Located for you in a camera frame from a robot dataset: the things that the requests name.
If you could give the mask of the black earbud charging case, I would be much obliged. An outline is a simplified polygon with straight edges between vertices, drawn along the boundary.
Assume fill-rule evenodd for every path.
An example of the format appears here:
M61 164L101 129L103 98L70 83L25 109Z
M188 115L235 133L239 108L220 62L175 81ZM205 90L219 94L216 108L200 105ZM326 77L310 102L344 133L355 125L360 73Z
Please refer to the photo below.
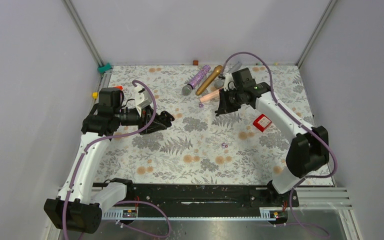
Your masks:
M174 116L171 115L168 111L162 111L159 115L159 121L166 128L170 128L172 126L172 122L175 120Z

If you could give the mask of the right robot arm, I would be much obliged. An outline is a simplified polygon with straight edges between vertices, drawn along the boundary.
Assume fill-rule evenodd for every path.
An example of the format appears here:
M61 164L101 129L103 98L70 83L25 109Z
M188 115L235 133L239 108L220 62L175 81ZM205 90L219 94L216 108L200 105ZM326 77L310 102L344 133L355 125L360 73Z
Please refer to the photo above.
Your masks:
M287 199L286 192L309 173L328 164L328 131L299 118L277 98L272 83L257 83L248 68L225 74L215 115L236 112L243 105L251 106L270 119L290 144L286 167L270 181L271 189L266 193L267 201L279 206Z

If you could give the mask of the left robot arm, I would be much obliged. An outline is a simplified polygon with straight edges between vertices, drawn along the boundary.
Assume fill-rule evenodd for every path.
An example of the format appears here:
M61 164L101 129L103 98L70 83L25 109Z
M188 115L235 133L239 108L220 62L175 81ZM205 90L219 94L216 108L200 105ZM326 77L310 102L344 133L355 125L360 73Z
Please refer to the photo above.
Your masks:
M147 135L171 127L174 117L167 111L155 113L149 92L136 86L135 106L123 106L122 87L103 88L98 102L82 122L79 149L65 184L54 199L48 198L44 211L60 230L93 234L103 214L120 202L128 206L136 199L133 182L114 178L97 194L92 194L94 176L101 159L120 126L137 126Z

